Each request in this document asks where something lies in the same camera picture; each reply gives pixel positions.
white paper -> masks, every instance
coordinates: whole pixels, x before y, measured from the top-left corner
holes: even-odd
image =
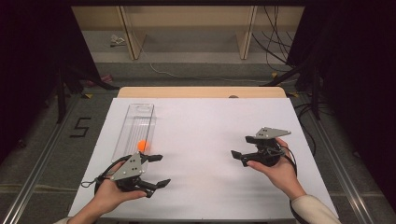
[[[156,126],[151,162],[141,175],[150,183],[172,179],[150,199],[123,203],[104,217],[145,221],[264,221],[293,218],[289,199],[268,178],[243,167],[231,150],[256,152],[245,136],[261,127],[291,131],[281,137],[298,165],[298,178],[307,193],[336,214],[291,102],[276,99],[153,99],[113,100],[83,180],[93,180],[110,164],[129,104],[154,104]],[[93,187],[78,189],[69,216],[93,196]]]

sleeve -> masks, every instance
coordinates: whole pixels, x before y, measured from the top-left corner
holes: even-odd
[[[55,222],[54,224],[67,224],[67,221],[70,219],[71,217],[66,217],[64,219],[61,219],[57,222]]]
[[[318,198],[305,195],[290,203],[291,212],[301,223],[340,224],[335,214]]]

metal rod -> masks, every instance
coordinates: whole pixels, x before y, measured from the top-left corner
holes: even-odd
[[[303,103],[308,103],[309,100],[306,99],[306,96],[302,96]],[[349,174],[347,173],[347,169],[343,165],[338,156],[337,151],[335,150],[334,146],[332,145],[332,141],[327,135],[322,123],[320,120],[315,119],[315,116],[309,112],[309,117],[312,119],[320,138],[323,141],[325,146],[325,150],[327,151],[330,163],[332,164],[332,168],[334,169],[335,174],[337,175],[338,180],[340,181],[341,187],[343,188],[350,205],[352,206],[353,211],[359,223],[374,223],[372,216],[370,215],[367,206],[359,194],[359,191],[356,189],[355,185],[353,184]]]
[[[64,129],[64,125],[67,122],[68,117],[73,111],[74,107],[76,106],[78,101],[77,96],[73,96],[71,98],[71,102],[69,103],[70,108],[68,109],[64,119],[61,123],[56,123],[52,134],[44,147],[40,157],[38,158],[37,162],[35,163],[35,167],[33,168],[32,172],[29,174],[28,178],[26,179],[25,183],[23,184],[21,191],[19,192],[18,196],[14,200],[13,204],[9,207],[6,218],[4,219],[4,224],[13,224],[18,223],[23,210],[25,209],[26,205],[28,204],[33,191],[35,189],[35,185],[38,182],[40,176],[42,175],[50,155],[52,154],[53,149],[55,148],[56,144],[58,143],[59,136],[61,135],[62,130]]]

black cable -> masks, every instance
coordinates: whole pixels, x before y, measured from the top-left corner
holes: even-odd
[[[274,56],[275,58],[277,58],[278,60],[280,60],[282,63],[288,64],[285,60],[279,58],[278,56],[276,56],[271,50],[269,50],[268,48],[266,48],[262,43],[260,43],[260,41],[256,38],[256,36],[254,34],[251,34],[253,36],[253,38],[256,40],[256,42],[260,45],[260,47],[262,47],[262,49],[271,54],[272,56]]]
[[[266,35],[264,31],[262,31],[262,35],[265,36],[265,38],[267,38],[269,41],[272,41],[272,42],[274,42],[274,43],[276,43],[276,44],[281,44],[281,45],[283,45],[284,47],[291,48],[290,45],[287,45],[287,44],[284,44],[284,43],[280,43],[280,42],[277,42],[277,41],[275,41],[275,40],[270,39],[270,37],[269,37],[268,35]]]
[[[309,55],[309,53],[311,52],[310,50],[313,48],[313,46],[315,45],[315,43],[317,42],[318,37],[314,37],[314,39],[312,39],[303,49],[303,51],[300,53],[300,62],[304,61],[304,56],[305,55]]]
[[[119,158],[118,160],[116,160],[116,161],[114,161],[113,163],[111,163],[111,165],[110,165],[109,167],[107,167],[107,169],[105,169],[105,171],[102,172],[102,173],[101,173],[98,177],[96,177],[93,181],[83,181],[83,182],[81,182],[80,185],[81,185],[83,188],[88,188],[91,184],[93,184],[93,183],[95,183],[95,182],[96,182],[96,185],[102,184],[102,182],[103,182],[105,179],[108,179],[106,176],[107,176],[107,173],[111,170],[111,168],[113,168],[115,165],[117,165],[117,163],[119,163],[120,161],[127,161],[129,158],[131,158],[131,156],[132,156],[132,155],[128,155],[128,156],[124,156],[124,157]]]
[[[294,157],[293,152],[292,152],[288,147],[283,147],[283,148],[287,149],[287,150],[289,151],[290,155],[293,157],[293,160],[292,160],[292,159],[291,159],[290,157],[288,157],[287,155],[284,155],[284,157],[286,158],[286,160],[288,160],[288,161],[291,163],[291,165],[293,166],[294,172],[295,172],[295,174],[297,175],[297,160],[296,160],[296,158]]]
[[[300,223],[300,224],[309,224],[309,222],[305,221],[302,217],[300,217],[300,215],[297,214],[296,211],[294,211],[293,206],[291,206],[291,200],[290,200],[289,204],[290,204],[291,213],[292,213],[293,216],[296,218],[296,220],[298,221],[298,223]]]
[[[301,117],[303,116],[304,113],[306,113],[307,111],[309,111],[309,109],[311,109],[311,104],[302,104],[302,105],[297,105],[294,107],[294,110],[296,110],[297,108],[304,106],[304,108],[300,111],[299,115],[297,116],[297,119],[301,125],[301,127],[304,129],[304,131],[306,132],[306,134],[308,134],[309,138],[312,141],[313,144],[313,151],[312,151],[312,156],[315,157],[315,155],[317,154],[317,143],[314,139],[314,136],[312,136],[312,134],[308,131],[308,129],[304,126],[304,124],[301,122]]]
[[[289,32],[286,32],[286,34],[288,35],[288,37],[290,38],[291,42],[293,42],[293,38],[291,38]]]
[[[279,7],[278,6],[274,7],[274,23],[272,23],[272,20],[271,20],[269,14],[268,14],[268,11],[267,11],[266,7],[264,7],[264,11],[265,11],[265,13],[267,15],[268,21],[271,24],[271,27],[273,28],[273,32],[271,34],[271,39],[272,39],[273,34],[276,34],[276,38],[277,38],[278,42],[282,43],[282,45],[283,45],[283,42],[282,42],[282,40],[281,40],[281,38],[280,38],[280,36],[278,34],[278,31],[277,31],[277,15],[278,15],[278,12],[279,12]],[[282,49],[280,44],[279,44],[279,48],[280,48],[280,51],[282,52],[283,57],[286,59],[285,53],[283,52],[283,49]]]

hand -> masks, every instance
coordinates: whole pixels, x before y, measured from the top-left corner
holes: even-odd
[[[117,171],[122,165],[123,162],[119,162],[111,170]],[[114,181],[105,179],[91,201],[69,219],[67,224],[93,223],[101,215],[116,209],[121,203],[142,197],[146,197],[146,192],[141,190],[122,192]]]
[[[281,147],[288,148],[288,144],[282,139],[277,138],[276,141]],[[290,157],[290,153],[287,149],[285,149],[285,153]],[[248,161],[247,165],[267,175],[271,182],[277,188],[285,192],[291,200],[306,194],[294,173],[293,166],[284,157],[281,157],[279,162],[272,167],[265,166],[256,161]]]

